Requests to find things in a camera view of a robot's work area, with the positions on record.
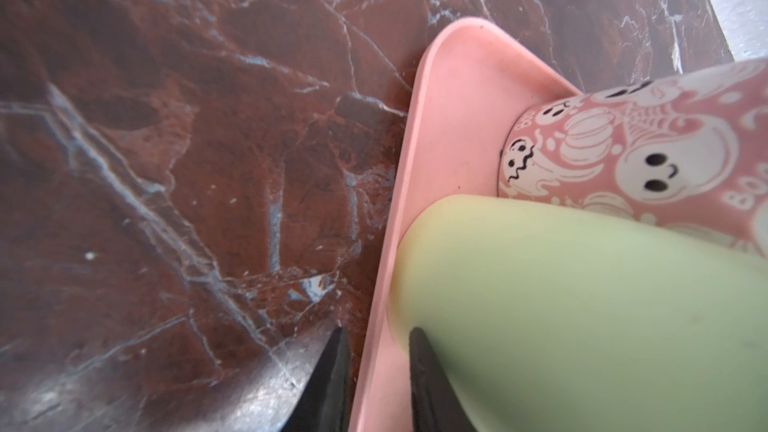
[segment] cup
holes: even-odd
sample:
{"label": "cup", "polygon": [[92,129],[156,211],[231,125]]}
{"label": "cup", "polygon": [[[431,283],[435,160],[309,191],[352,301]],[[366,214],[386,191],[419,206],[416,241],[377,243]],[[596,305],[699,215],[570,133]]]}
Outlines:
{"label": "cup", "polygon": [[504,144],[498,195],[768,257],[768,60],[529,109]]}

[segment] smiling ghost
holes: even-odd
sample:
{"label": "smiling ghost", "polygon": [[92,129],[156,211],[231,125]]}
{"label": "smiling ghost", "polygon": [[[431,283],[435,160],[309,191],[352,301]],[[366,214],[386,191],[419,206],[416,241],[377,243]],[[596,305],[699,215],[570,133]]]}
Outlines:
{"label": "smiling ghost", "polygon": [[556,187],[562,182],[584,182],[603,169],[602,164],[582,169],[559,166],[544,153],[540,131],[536,129],[534,134],[535,142],[530,137],[517,136],[504,148],[502,177],[499,177],[500,195],[548,196],[546,186]]}
{"label": "smiling ghost", "polygon": [[673,130],[646,136],[628,147],[616,165],[616,182],[629,197],[649,204],[676,202],[707,192],[728,177],[739,142],[728,122],[688,116],[692,132]]}

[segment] ghost-patterned cup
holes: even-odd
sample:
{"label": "ghost-patterned cup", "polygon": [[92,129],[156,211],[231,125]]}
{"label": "ghost-patterned cup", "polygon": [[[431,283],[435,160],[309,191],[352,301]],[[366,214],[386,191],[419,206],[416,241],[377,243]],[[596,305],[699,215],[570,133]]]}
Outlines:
{"label": "ghost-patterned cup", "polygon": [[504,144],[498,194],[768,257],[768,60],[533,107]]}

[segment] pink cup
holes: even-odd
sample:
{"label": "pink cup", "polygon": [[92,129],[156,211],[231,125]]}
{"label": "pink cup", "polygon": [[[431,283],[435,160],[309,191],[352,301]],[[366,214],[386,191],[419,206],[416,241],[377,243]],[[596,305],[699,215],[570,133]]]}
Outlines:
{"label": "pink cup", "polygon": [[498,195],[768,257],[768,60],[529,109],[502,150]]}

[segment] marble table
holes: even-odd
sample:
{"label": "marble table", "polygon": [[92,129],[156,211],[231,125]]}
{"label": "marble table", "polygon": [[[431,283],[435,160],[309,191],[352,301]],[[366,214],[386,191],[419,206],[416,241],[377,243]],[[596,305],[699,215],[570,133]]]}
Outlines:
{"label": "marble table", "polygon": [[707,0],[0,0],[0,430],[277,430],[355,372],[420,55],[586,91],[731,61]]}

